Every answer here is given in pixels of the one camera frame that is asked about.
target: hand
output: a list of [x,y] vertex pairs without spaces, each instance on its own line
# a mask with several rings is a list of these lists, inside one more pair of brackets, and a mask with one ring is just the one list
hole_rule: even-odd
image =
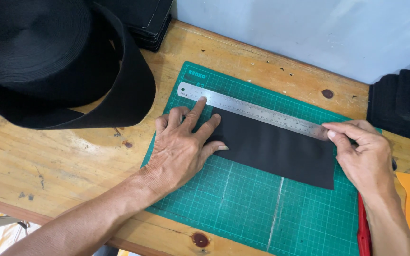
[[196,133],[192,133],[206,101],[203,96],[191,111],[187,107],[172,108],[169,114],[156,119],[154,149],[144,173],[158,194],[166,195],[183,186],[202,169],[210,155],[217,150],[229,149],[221,141],[204,145],[221,122],[219,114],[214,114]]
[[[374,197],[395,195],[392,152],[389,141],[365,120],[324,123],[328,137],[338,149],[339,165],[365,202]],[[358,143],[353,147],[349,138]]]

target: red tool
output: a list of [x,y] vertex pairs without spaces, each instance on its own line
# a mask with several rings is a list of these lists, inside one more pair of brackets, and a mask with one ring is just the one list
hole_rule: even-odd
[[371,235],[366,220],[365,206],[359,193],[359,230],[357,231],[360,256],[371,256]]

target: green cutting mat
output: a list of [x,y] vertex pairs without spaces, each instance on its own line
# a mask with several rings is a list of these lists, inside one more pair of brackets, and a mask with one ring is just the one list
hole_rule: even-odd
[[[313,123],[350,120],[339,114],[186,61],[168,99],[187,82]],[[198,122],[210,118],[206,106]],[[142,163],[150,159],[154,137]],[[280,256],[358,255],[357,190],[335,162],[334,190],[282,178],[212,155],[191,181],[146,211]]]

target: wood grain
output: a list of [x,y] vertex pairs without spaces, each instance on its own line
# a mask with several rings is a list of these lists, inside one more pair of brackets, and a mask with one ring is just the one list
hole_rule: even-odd
[[[162,114],[184,61],[353,119],[366,116],[367,85],[179,21],[170,25],[160,52],[143,51],[143,55],[157,83],[155,103],[140,124],[119,130],[121,136],[116,137],[112,128],[28,130],[0,117],[0,212],[17,207],[23,210],[11,212],[14,217],[48,221],[137,171],[154,133],[154,119]],[[325,89],[333,92],[331,99],[322,95]],[[410,172],[410,140],[384,135],[393,143],[399,170]],[[133,147],[125,147],[125,140]],[[202,233],[210,244],[202,251],[190,238],[195,232],[201,231],[141,212],[109,243],[142,255],[269,255],[206,232]]]

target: stainless steel ruler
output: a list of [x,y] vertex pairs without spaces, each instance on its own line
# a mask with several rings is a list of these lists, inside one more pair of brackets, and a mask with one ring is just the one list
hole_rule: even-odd
[[275,125],[296,133],[301,133],[309,137],[320,140],[328,140],[328,129],[322,125],[311,123],[303,119],[298,119],[283,113],[279,113],[268,108],[244,102],[214,91],[210,91],[195,85],[181,82],[178,86],[178,95],[197,101],[201,96],[207,97],[207,105],[215,108],[227,110],[251,119]]

